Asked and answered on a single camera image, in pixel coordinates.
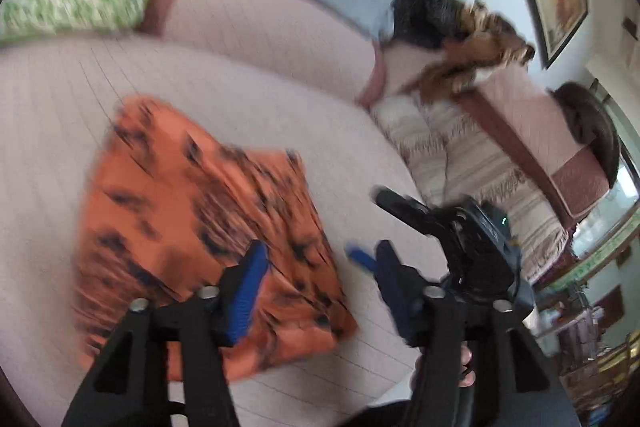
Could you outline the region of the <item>person right hand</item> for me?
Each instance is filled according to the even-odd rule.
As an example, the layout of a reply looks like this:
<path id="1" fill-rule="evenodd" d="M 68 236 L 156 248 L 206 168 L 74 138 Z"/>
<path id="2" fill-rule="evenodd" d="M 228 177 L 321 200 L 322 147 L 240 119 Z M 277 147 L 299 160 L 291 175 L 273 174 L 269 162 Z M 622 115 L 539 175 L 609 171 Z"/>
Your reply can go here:
<path id="1" fill-rule="evenodd" d="M 466 341 L 461 343 L 461 367 L 460 367 L 460 375 L 459 375 L 459 387 L 460 388 L 469 388 L 472 387 L 475 383 L 475 372 L 471 369 L 472 362 L 472 351 L 468 346 Z M 424 351 L 420 351 L 420 357 L 416 359 L 416 364 L 414 365 L 413 373 L 410 378 L 410 389 L 414 390 L 416 387 L 416 383 L 418 382 L 418 376 L 420 370 L 422 369 L 424 361 Z"/>

